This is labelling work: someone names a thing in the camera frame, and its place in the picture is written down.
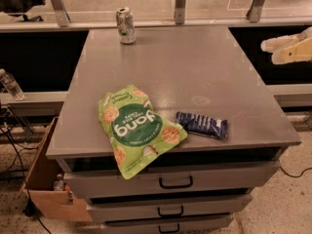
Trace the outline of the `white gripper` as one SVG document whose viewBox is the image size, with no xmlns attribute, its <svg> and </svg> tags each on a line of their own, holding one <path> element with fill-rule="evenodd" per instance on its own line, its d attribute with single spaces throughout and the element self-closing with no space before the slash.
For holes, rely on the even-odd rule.
<svg viewBox="0 0 312 234">
<path fill-rule="evenodd" d="M 299 36 L 285 35 L 264 40 L 260 44 L 263 52 L 273 53 L 274 64 L 287 64 L 312 60 L 312 26 L 303 30 Z"/>
</svg>

